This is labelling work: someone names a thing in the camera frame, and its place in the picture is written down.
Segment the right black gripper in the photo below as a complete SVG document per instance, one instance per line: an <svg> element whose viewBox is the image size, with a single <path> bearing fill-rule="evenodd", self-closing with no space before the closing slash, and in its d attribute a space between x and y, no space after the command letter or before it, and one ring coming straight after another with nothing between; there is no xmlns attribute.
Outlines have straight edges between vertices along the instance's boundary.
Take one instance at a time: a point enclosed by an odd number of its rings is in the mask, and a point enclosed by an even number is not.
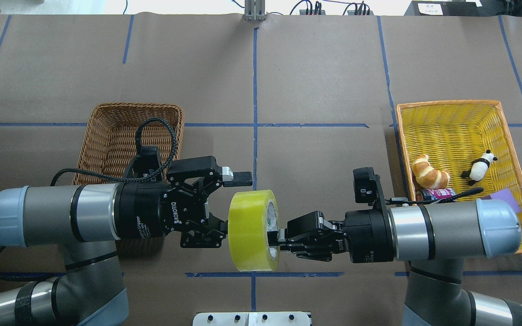
<svg viewBox="0 0 522 326"><path fill-rule="evenodd" d="M341 243L333 243L334 225L342 233ZM387 209L348 211L344 220L331 222L321 211L306 213L288 221L285 228L268 231L268 244L284 247L297 258L321 262L343 253L349 253L354 264L391 262L395 256Z"/></svg>

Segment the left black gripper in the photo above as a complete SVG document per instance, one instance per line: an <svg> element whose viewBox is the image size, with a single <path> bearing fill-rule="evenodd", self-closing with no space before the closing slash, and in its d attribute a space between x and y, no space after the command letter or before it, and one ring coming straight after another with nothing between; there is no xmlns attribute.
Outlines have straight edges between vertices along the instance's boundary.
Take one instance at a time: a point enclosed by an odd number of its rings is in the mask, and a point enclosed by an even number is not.
<svg viewBox="0 0 522 326"><path fill-rule="evenodd" d="M172 161L166 181L120 183L115 196L115 230L120 239L150 239L181 232L180 247L218 249L228 223L205 202L221 187L249 187L252 173L219 166L214 156Z"/></svg>

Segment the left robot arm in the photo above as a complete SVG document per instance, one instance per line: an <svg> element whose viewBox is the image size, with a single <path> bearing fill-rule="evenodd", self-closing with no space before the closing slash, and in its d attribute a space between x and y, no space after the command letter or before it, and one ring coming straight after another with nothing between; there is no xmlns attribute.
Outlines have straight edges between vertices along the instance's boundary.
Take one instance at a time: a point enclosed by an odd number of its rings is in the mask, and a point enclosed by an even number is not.
<svg viewBox="0 0 522 326"><path fill-rule="evenodd" d="M0 326L119 326L129 315L117 240L171 232L181 246L218 248L227 225L208 208L221 187L252 185L205 156L157 163L132 159L106 184L11 188L0 192L0 246L59 245L66 274L29 277L0 293Z"/></svg>

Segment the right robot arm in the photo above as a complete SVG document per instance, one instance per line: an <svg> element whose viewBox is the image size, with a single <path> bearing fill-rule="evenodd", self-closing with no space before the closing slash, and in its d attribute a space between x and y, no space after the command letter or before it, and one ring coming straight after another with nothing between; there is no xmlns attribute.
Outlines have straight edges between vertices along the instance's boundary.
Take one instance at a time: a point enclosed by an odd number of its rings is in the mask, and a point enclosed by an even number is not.
<svg viewBox="0 0 522 326"><path fill-rule="evenodd" d="M522 304L462 289L466 258L515 254L520 246L516 213L501 200L391 208L376 202L342 221L315 211L265 237L304 259L348 253L354 264L408 262L404 326L522 326Z"/></svg>

